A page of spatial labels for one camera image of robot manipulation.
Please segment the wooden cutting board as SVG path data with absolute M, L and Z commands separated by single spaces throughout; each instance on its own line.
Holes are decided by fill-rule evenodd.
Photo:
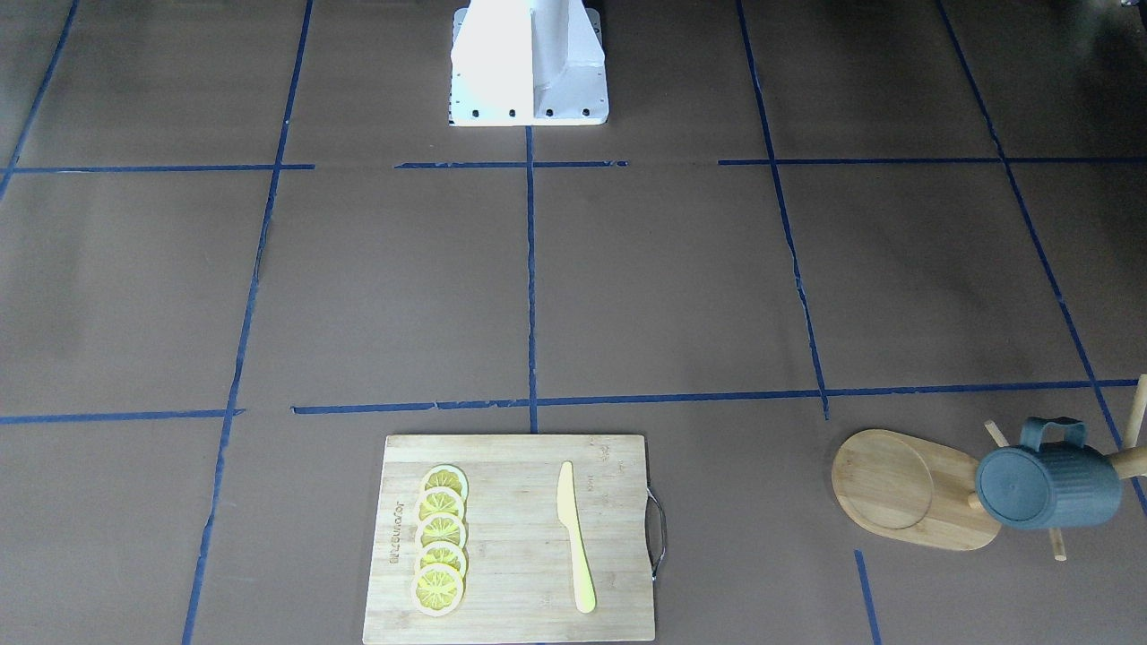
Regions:
M 596 609 L 574 604 L 557 473 L 574 463 Z M 452 464 L 470 481 L 470 568 L 457 609 L 434 617 L 409 595 L 418 574 L 421 480 Z M 651 642 L 654 559 L 640 435 L 393 435 L 387 438 L 361 640 L 365 644 Z

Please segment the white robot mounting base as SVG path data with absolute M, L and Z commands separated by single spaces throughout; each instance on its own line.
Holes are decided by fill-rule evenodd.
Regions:
M 452 21 L 448 123 L 598 126 L 610 114 L 601 1 L 471 1 Z

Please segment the lemon slice four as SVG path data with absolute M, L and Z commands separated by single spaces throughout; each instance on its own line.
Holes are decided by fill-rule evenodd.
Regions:
M 418 496 L 418 519 L 426 521 L 437 514 L 448 514 L 458 519 L 465 519 L 466 499 L 462 494 L 458 494 L 448 485 L 428 487 Z

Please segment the blue ribbed cup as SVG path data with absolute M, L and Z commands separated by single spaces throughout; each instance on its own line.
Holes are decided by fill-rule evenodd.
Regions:
M 1041 530 L 1106 523 L 1123 485 L 1106 456 L 1086 444 L 1086 425 L 1070 417 L 1029 417 L 1019 444 L 991 451 L 975 473 L 975 494 L 996 521 Z

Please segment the lemon slice three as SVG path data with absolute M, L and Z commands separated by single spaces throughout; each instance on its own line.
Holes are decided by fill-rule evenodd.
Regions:
M 457 547 L 465 547 L 468 541 L 468 530 L 463 518 L 451 512 L 435 512 L 418 523 L 415 539 L 419 546 L 430 546 L 431 543 L 445 542 Z

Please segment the yellow plastic knife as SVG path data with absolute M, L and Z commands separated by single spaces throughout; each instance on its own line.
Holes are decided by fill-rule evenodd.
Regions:
M 571 564 L 571 584 L 574 584 L 574 604 L 582 614 L 596 609 L 596 591 L 591 578 L 590 558 L 584 547 L 582 523 L 576 499 L 576 482 L 574 482 L 574 463 L 563 461 L 557 471 L 556 488 L 557 522 L 565 527 L 569 539 Z

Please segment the lemon slice five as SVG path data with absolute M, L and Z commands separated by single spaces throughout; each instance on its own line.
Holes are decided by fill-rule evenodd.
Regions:
M 448 487 L 463 502 L 470 497 L 470 481 L 459 467 L 452 464 L 438 464 L 426 472 L 421 480 L 421 489 L 429 490 L 434 487 Z

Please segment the lemon slice two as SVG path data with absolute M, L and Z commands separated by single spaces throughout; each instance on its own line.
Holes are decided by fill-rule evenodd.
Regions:
M 468 568 L 470 568 L 470 559 L 465 547 L 458 546 L 451 541 L 434 541 L 419 549 L 415 569 L 421 572 L 431 564 L 447 566 L 458 572 L 462 578 L 466 577 Z

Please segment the lemon slice one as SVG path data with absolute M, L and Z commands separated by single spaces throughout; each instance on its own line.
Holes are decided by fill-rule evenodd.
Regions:
M 465 596 L 465 576 L 450 564 L 426 564 L 415 572 L 409 595 L 415 608 L 439 617 L 457 609 Z

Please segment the wooden cup storage rack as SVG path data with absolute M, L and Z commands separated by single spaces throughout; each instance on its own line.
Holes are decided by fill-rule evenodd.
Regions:
M 1103 454 L 1124 482 L 1144 477 L 1144 380 L 1136 383 L 1121 449 Z M 986 422 L 996 449 L 1008 443 L 998 425 Z M 869 533 L 914 544 L 967 552 L 990 544 L 1004 527 L 980 503 L 975 473 L 982 459 L 923 438 L 871 428 L 837 449 L 830 481 L 836 502 Z M 1066 561 L 1064 529 L 1048 533 L 1054 559 Z

